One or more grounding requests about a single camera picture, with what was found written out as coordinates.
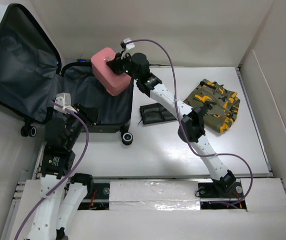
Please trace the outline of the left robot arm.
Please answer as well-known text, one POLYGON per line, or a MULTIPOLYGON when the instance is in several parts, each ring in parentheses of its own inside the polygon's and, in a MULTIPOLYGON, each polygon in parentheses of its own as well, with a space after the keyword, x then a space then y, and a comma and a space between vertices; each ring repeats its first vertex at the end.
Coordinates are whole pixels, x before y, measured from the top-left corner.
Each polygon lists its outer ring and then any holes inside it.
POLYGON ((45 149, 41 164, 41 200, 35 205, 36 213, 29 240, 66 240, 78 207, 84 198, 94 193, 90 174, 74 173, 73 147, 81 132, 95 125, 98 109, 76 104, 69 108, 67 117, 55 117, 45 126, 45 149))

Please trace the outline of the camouflage shorts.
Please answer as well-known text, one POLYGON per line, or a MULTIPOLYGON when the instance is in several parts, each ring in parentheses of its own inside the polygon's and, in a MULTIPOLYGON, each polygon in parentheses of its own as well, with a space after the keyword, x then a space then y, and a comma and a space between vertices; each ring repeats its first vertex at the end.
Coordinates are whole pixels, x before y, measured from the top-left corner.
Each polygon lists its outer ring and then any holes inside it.
POLYGON ((203 79, 184 102, 200 108, 205 125, 220 134, 229 130, 237 120, 240 105, 237 92, 207 79, 203 79))

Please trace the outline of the pink toiletry case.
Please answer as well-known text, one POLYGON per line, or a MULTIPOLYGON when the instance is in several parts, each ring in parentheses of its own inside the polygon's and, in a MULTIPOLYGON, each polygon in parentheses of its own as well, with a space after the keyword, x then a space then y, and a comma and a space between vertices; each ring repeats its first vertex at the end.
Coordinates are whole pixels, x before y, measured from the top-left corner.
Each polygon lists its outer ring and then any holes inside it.
POLYGON ((116 53, 110 47, 106 47, 91 57, 94 76, 112 96, 122 93, 131 82, 129 75, 125 73, 116 75, 107 66, 107 61, 113 60, 115 55, 116 53))

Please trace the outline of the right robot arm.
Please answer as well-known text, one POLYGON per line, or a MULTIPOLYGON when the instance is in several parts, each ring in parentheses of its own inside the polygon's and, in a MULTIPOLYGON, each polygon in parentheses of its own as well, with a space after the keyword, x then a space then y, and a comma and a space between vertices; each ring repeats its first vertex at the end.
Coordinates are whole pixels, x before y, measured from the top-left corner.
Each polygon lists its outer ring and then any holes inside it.
POLYGON ((106 60, 106 65, 113 72, 112 76, 130 76, 136 81, 140 92, 173 114, 179 122, 178 135, 204 162, 214 183, 215 193, 220 197, 230 194, 236 187, 236 178, 210 145, 205 135, 202 110, 177 99, 161 79, 150 71, 147 57, 142 53, 127 53, 125 57, 117 53, 113 59, 106 60))

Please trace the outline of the black roll-up pouch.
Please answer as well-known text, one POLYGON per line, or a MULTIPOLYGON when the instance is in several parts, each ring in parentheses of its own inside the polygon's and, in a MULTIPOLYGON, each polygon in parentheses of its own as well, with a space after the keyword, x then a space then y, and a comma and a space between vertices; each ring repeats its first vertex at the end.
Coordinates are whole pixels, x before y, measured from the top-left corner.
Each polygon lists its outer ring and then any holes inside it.
POLYGON ((139 108, 141 119, 138 124, 160 124, 176 121, 175 116, 160 103, 141 105, 139 108))

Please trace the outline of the black space-print suitcase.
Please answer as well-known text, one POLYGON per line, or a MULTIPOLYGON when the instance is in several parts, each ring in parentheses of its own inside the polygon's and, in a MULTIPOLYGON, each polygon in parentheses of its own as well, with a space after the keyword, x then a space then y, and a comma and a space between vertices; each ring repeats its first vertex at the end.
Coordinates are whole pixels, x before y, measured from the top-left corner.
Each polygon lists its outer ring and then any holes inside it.
POLYGON ((36 135, 35 123, 61 116, 51 104, 59 93, 69 93, 73 104, 95 109, 97 121, 90 132, 120 132, 123 144, 133 142, 133 85, 110 95, 90 61, 62 66, 58 50, 25 6, 0 5, 0 105, 23 118, 23 137, 36 135))

